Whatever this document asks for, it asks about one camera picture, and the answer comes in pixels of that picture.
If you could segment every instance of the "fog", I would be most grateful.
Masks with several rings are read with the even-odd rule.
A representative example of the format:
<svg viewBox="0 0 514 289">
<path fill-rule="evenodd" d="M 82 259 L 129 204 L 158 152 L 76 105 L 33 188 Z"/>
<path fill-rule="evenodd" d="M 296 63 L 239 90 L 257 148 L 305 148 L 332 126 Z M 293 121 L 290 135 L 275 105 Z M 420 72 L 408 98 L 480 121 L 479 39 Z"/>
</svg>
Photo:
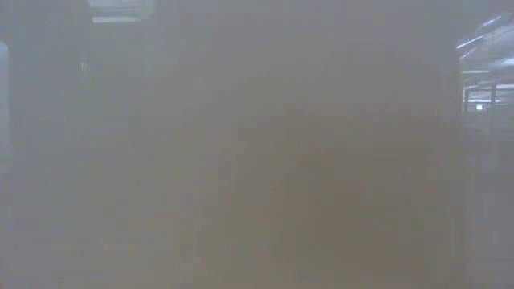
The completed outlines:
<svg viewBox="0 0 514 289">
<path fill-rule="evenodd" d="M 458 3 L 41 3 L 7 10 L 6 288 L 471 288 Z"/>
</svg>

